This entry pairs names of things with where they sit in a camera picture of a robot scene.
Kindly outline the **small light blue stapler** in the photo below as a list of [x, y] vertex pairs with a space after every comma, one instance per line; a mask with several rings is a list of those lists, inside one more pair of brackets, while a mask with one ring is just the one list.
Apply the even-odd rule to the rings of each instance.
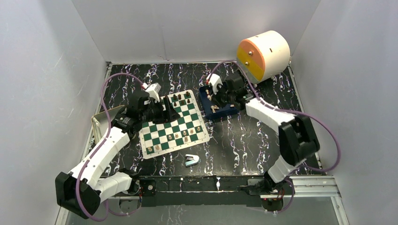
[[185, 160], [185, 166], [190, 167], [196, 165], [200, 161], [200, 157], [198, 155], [186, 154]]

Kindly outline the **gold metal tin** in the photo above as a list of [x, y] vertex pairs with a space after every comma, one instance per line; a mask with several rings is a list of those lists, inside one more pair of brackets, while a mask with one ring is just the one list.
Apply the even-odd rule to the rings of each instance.
[[[120, 109], [122, 109], [124, 105], [120, 105], [111, 109], [108, 109], [108, 113], [110, 119], [113, 120]], [[95, 143], [99, 143], [100, 139], [106, 134], [108, 128], [108, 121], [105, 112], [100, 112], [95, 114], [91, 118], [93, 135], [95, 139]]]

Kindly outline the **blue tray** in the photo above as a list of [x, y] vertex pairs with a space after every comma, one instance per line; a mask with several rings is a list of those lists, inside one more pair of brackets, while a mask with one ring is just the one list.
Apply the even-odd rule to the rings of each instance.
[[215, 104], [207, 98], [207, 90], [210, 91], [209, 86], [199, 88], [199, 99], [205, 112], [205, 117], [208, 120], [217, 120], [239, 113], [239, 110], [236, 107], [231, 107], [231, 104], [226, 104], [224, 107], [218, 107], [218, 109], [213, 110], [211, 107], [215, 106]]

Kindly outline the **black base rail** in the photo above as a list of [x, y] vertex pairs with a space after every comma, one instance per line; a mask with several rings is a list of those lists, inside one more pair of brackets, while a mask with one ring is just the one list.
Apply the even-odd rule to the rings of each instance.
[[243, 205], [280, 210], [293, 194], [292, 180], [274, 184], [252, 176], [140, 176], [120, 200], [140, 199], [143, 207], [169, 205]]

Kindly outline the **white cylindrical drawer cabinet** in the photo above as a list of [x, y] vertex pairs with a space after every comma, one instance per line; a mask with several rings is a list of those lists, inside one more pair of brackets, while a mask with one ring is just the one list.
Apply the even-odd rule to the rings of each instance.
[[237, 47], [237, 62], [252, 84], [283, 72], [290, 59], [286, 39], [274, 30], [243, 39]]

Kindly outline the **dark chess pieces row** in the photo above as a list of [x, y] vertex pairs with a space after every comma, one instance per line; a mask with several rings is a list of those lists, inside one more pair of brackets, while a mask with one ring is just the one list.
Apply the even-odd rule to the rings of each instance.
[[184, 106], [193, 103], [192, 93], [190, 90], [172, 94], [170, 101], [174, 107]]

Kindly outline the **green white chess board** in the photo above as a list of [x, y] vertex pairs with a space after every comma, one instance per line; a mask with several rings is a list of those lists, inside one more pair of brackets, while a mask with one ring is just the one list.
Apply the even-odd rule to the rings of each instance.
[[[139, 139], [144, 159], [151, 159], [160, 155], [189, 148], [194, 145], [206, 143], [210, 140], [210, 135], [205, 126], [205, 122], [201, 115], [198, 103], [192, 90], [193, 103], [174, 107], [181, 118], [171, 123], [154, 124], [145, 122], [139, 132]], [[161, 150], [155, 151], [155, 146], [160, 145]]]

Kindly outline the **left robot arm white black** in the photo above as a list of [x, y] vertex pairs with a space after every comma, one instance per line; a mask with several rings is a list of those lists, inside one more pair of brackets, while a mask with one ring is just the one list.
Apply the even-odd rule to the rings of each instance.
[[84, 219], [95, 218], [94, 214], [108, 198], [125, 191], [135, 195], [140, 190], [137, 175], [122, 169], [103, 180], [101, 175], [116, 154], [142, 129], [143, 124], [163, 124], [180, 118], [169, 97], [159, 101], [148, 94], [138, 98], [135, 107], [123, 106], [114, 118], [107, 110], [108, 128], [100, 142], [77, 166], [68, 173], [60, 172], [55, 178], [56, 202]]

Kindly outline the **light pieces in tray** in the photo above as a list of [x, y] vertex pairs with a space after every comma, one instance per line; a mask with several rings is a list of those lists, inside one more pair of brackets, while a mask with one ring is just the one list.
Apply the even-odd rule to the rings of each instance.
[[218, 92], [216, 95], [210, 89], [205, 89], [205, 93], [207, 99], [211, 102], [210, 108], [212, 113], [216, 113], [217, 110], [220, 110], [225, 106], [225, 102], [223, 101], [223, 95], [221, 92]]

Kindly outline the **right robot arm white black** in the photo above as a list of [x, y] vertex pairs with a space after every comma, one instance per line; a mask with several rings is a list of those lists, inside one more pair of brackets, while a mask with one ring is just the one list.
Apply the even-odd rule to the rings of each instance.
[[206, 80], [209, 85], [208, 99], [212, 101], [213, 108], [233, 106], [244, 110], [248, 116], [277, 133], [280, 148], [278, 159], [264, 173], [263, 180], [240, 187], [240, 190], [250, 195], [277, 194], [291, 173], [320, 149], [310, 118], [279, 111], [248, 91], [239, 75], [222, 82], [219, 75], [210, 74]]

